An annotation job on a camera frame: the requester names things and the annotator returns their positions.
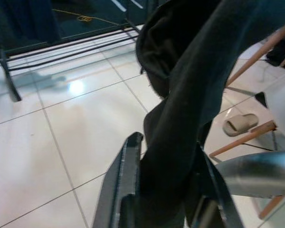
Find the dark green rug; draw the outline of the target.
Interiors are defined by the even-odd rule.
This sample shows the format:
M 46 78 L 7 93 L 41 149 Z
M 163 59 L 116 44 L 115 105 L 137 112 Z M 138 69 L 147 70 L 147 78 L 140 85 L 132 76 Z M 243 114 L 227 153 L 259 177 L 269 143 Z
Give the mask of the dark green rug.
M 136 0 L 143 9 L 130 0 L 119 0 L 127 9 L 121 12 L 110 0 L 51 0 L 57 19 L 61 39 L 54 43 L 27 40 L 17 46 L 4 46 L 0 49 L 18 55 L 65 42 L 75 41 L 114 30 L 127 20 L 135 25 L 143 24 L 155 8 L 157 0 Z

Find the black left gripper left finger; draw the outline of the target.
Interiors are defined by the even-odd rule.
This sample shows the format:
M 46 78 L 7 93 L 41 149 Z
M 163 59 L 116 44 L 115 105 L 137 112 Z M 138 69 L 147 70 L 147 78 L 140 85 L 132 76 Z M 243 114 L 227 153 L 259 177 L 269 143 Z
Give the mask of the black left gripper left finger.
M 106 172 L 92 228 L 136 228 L 143 134 L 128 136 Z

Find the black garment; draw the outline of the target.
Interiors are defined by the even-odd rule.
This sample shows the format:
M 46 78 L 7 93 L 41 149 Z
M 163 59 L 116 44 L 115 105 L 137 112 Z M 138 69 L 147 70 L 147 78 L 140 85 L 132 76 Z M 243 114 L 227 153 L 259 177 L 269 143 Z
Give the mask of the black garment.
M 163 100 L 144 119 L 139 228 L 183 228 L 196 153 L 239 55 L 285 25 L 285 0 L 169 0 L 136 55 Z

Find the beige slipper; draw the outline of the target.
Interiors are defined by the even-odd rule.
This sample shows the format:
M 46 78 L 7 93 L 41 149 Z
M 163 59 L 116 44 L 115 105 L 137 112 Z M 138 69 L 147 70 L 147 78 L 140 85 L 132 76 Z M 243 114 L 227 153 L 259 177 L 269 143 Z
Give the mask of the beige slipper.
M 259 118 L 255 114 L 235 115 L 223 123 L 223 132 L 230 137 L 246 133 L 258 125 Z

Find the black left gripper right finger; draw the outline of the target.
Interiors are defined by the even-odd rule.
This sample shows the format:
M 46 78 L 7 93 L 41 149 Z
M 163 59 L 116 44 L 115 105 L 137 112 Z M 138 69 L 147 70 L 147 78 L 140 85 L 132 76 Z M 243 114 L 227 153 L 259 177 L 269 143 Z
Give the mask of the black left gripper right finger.
M 238 213 L 228 187 L 200 145 L 196 146 L 186 195 L 190 228 L 238 228 Z

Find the navy blue garment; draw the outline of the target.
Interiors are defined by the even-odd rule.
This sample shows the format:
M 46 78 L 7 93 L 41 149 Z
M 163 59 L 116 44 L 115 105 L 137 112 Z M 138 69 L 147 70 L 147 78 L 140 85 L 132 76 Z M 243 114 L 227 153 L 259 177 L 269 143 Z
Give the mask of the navy blue garment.
M 51 0 L 0 0 L 0 44 L 27 40 L 54 43 L 61 39 Z

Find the white chair with wooden legs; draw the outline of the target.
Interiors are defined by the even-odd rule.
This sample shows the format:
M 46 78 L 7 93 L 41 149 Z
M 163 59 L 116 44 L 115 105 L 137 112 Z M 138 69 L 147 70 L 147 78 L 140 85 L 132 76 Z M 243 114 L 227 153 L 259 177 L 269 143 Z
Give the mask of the white chair with wooden legs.
M 211 158 L 235 148 L 247 141 L 250 141 L 258 136 L 261 136 L 267 132 L 280 130 L 285 136 L 285 75 L 278 80 L 275 84 L 271 85 L 264 91 L 265 104 L 273 116 L 273 120 L 270 120 L 250 131 L 250 133 L 214 152 L 209 154 Z M 277 204 L 285 196 L 271 197 L 271 201 L 260 212 L 259 218 L 263 219 L 275 208 Z

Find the black metal clothes rack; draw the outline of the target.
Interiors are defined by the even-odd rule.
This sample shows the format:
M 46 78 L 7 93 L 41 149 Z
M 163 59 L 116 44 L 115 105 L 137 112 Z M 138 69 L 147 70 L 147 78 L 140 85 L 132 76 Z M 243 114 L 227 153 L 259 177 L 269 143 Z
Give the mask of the black metal clothes rack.
M 12 57 L 11 54 L 9 54 L 7 51 L 0 49 L 0 65 L 3 68 L 6 84 L 11 94 L 11 99 L 14 102 L 19 102 L 22 100 L 14 84 L 12 76 L 10 75 L 10 72 L 24 70 L 31 67 L 36 68 L 39 66 L 56 63 L 60 60 L 71 59 L 78 55 L 87 52 L 92 52 L 100 48 L 109 47 L 115 44 L 120 44 L 128 40 L 135 41 L 135 39 L 138 37 L 139 32 L 140 29 L 135 26 L 131 21 L 127 20 L 125 24 L 115 26 L 114 30 L 110 30 L 108 33 L 98 34 L 89 38 L 83 38 L 75 41 L 65 42 L 63 44 L 41 48 L 28 54 L 25 53 L 19 57 Z M 16 68 L 9 67 L 9 62 L 11 61 L 28 57 L 39 57 L 43 54 L 51 54 L 57 50 L 62 50 L 63 52 L 61 52 L 60 54 L 55 54 L 54 56 L 50 57 L 49 60 L 43 58 L 39 60 L 37 64 L 28 64 L 27 66 L 21 66 Z

